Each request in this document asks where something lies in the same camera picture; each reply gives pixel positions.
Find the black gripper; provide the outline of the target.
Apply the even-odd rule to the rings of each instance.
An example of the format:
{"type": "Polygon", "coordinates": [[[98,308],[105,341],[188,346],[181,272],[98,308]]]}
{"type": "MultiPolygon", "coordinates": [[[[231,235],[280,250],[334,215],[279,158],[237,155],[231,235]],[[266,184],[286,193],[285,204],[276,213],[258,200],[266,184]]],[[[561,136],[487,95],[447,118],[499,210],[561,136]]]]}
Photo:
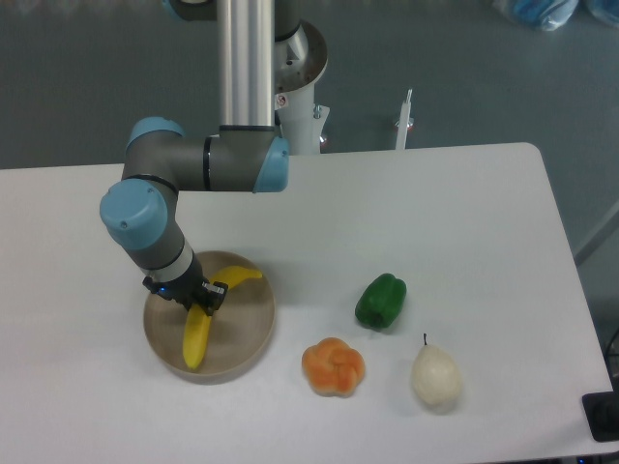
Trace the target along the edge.
{"type": "Polygon", "coordinates": [[[202,267],[193,258],[187,269],[178,277],[167,281],[156,281],[147,275],[142,285],[153,295],[169,302],[176,302],[185,310],[199,305],[205,314],[212,317],[221,307],[228,292],[228,285],[218,281],[205,281],[202,267]]]}

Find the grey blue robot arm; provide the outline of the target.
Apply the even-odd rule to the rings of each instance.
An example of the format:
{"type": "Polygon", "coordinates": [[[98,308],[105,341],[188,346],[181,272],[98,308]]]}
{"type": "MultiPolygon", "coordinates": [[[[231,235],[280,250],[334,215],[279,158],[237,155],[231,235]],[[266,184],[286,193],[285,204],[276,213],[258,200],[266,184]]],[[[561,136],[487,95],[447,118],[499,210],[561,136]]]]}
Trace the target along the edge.
{"type": "Polygon", "coordinates": [[[212,315],[227,285],[209,280],[176,222],[181,191],[280,192],[287,186],[288,142],[275,110],[275,45],[294,33],[298,14],[284,1],[167,1],[185,21],[218,26],[220,128],[190,141],[162,117],[137,122],[122,179],[100,216],[111,238],[145,274],[154,295],[212,315]]]}

